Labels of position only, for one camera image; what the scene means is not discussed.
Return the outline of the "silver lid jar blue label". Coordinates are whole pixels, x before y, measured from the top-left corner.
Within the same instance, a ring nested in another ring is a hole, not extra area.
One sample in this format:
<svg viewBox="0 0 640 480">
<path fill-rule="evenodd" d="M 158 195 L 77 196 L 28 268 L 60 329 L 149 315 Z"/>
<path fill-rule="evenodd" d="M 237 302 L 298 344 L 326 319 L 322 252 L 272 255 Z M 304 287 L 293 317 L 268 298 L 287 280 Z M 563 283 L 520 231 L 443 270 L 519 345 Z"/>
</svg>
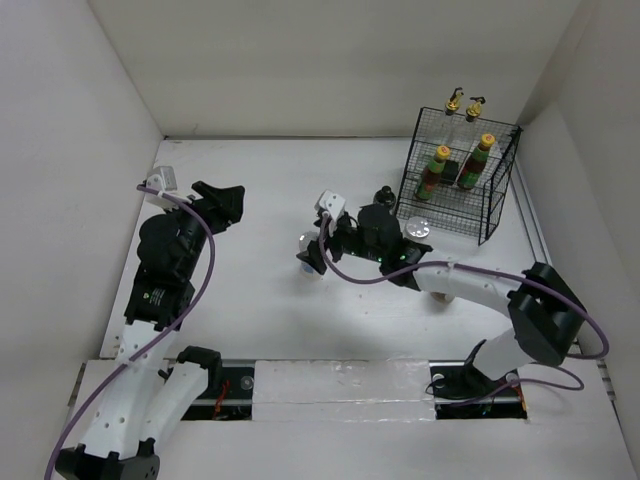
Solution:
<svg viewBox="0 0 640 480">
<path fill-rule="evenodd" d="M 308 247 L 312 241 L 318 239 L 318 233 L 313 231 L 304 232 L 299 237 L 299 252 L 303 254 L 308 253 Z M 300 273 L 306 278 L 317 281 L 321 279 L 321 275 L 316 272 L 306 261 L 300 261 Z"/>
</svg>

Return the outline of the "black cap white spice jar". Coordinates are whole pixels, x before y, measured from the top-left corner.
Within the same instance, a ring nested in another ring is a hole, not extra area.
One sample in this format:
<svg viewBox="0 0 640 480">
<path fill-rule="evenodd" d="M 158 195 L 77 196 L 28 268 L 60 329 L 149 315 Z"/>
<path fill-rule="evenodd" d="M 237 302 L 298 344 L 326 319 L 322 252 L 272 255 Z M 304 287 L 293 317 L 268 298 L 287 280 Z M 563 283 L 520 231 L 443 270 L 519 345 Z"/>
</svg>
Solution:
<svg viewBox="0 0 640 480">
<path fill-rule="evenodd" d="M 396 204 L 396 195 L 390 186 L 384 185 L 374 194 L 373 201 L 376 204 L 391 209 Z"/>
</svg>

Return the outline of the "dark sauce glass cruet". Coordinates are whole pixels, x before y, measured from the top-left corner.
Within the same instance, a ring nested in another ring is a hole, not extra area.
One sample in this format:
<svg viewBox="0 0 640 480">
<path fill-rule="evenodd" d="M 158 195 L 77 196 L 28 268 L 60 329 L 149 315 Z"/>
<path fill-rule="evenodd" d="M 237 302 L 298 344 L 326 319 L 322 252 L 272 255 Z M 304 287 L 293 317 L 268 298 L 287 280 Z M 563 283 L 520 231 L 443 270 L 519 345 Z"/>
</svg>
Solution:
<svg viewBox="0 0 640 480">
<path fill-rule="evenodd" d="M 460 107 L 461 97 L 464 95 L 463 88 L 457 87 L 454 89 L 451 97 L 445 104 L 444 120 L 442 123 L 442 145 L 445 145 L 450 150 L 450 157 L 445 161 L 445 168 L 442 175 L 442 180 L 445 185 L 452 185 L 454 182 L 454 174 L 458 173 L 458 167 L 453 160 L 453 144 L 454 137 L 458 127 L 456 114 Z"/>
</svg>

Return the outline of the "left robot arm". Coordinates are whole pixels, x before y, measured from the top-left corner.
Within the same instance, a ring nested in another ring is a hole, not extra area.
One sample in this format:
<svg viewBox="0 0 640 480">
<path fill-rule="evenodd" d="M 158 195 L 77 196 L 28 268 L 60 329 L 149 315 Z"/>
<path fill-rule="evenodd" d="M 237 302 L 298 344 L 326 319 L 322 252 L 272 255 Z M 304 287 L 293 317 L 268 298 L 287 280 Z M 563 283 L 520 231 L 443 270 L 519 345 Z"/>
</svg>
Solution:
<svg viewBox="0 0 640 480">
<path fill-rule="evenodd" d="M 44 476 L 65 479 L 155 479 L 161 448 L 199 396 L 226 391 L 219 352 L 188 346 L 161 369 L 181 326 L 206 289 L 191 282 L 202 251 L 214 270 L 214 237 L 244 213 L 242 186 L 198 181 L 182 199 L 149 181 L 138 191 L 165 203 L 139 230 L 139 266 L 124 312 L 113 371 L 75 409 Z"/>
</svg>

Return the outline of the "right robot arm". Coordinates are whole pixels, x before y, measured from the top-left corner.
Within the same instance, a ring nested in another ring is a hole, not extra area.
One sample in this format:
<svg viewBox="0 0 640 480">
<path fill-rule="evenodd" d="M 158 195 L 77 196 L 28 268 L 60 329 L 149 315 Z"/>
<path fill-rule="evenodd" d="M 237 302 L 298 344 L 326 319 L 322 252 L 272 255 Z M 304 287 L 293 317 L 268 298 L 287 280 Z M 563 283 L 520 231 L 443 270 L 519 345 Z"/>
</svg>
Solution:
<svg viewBox="0 0 640 480">
<path fill-rule="evenodd" d="M 548 264 L 537 262 L 520 275 L 455 261 L 431 246 L 405 237 L 398 219 L 370 204 L 356 217 L 333 207 L 318 208 L 316 235 L 297 257 L 318 275 L 334 270 L 344 255 L 378 264 L 379 282 L 440 293 L 487 307 L 511 325 L 476 344 L 464 362 L 431 381 L 434 395 L 472 402 L 511 387 L 509 373 L 529 364 L 560 367 L 586 320 L 586 311 Z"/>
</svg>

